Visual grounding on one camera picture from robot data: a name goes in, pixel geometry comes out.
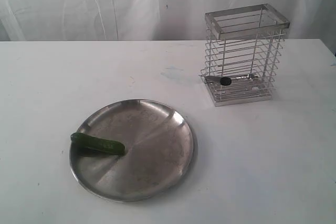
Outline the green cucumber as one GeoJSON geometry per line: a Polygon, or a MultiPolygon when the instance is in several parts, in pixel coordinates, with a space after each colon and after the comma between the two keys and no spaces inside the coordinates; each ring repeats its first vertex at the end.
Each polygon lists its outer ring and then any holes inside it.
{"type": "Polygon", "coordinates": [[[126,154],[125,146],[118,141],[105,140],[79,132],[72,133],[70,139],[73,144],[83,148],[88,148],[111,155],[121,156],[126,154]]]}

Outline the round stainless steel plate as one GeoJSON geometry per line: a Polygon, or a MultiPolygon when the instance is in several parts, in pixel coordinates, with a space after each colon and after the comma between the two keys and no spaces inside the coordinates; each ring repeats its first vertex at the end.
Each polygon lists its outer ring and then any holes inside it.
{"type": "Polygon", "coordinates": [[[188,172],[197,140],[187,120],[157,101],[131,99],[90,115],[79,133],[125,146],[122,156],[71,143],[69,161],[77,182],[113,201],[144,200],[167,191],[188,172]]]}

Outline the white backdrop curtain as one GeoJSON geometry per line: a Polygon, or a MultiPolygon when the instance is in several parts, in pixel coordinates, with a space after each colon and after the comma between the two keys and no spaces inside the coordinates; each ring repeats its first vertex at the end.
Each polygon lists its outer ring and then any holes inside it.
{"type": "Polygon", "coordinates": [[[1,0],[12,41],[197,40],[204,14],[269,3],[291,22],[291,38],[335,43],[335,0],[1,0]]]}

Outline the black handled knife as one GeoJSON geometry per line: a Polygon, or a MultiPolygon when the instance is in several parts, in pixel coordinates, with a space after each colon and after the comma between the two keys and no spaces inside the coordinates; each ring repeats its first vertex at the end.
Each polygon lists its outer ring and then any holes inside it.
{"type": "Polygon", "coordinates": [[[232,84],[233,81],[240,81],[240,80],[255,80],[258,77],[254,74],[247,74],[244,76],[233,76],[233,77],[219,77],[219,76],[205,76],[204,79],[207,83],[217,83],[222,86],[229,86],[232,84]]]}

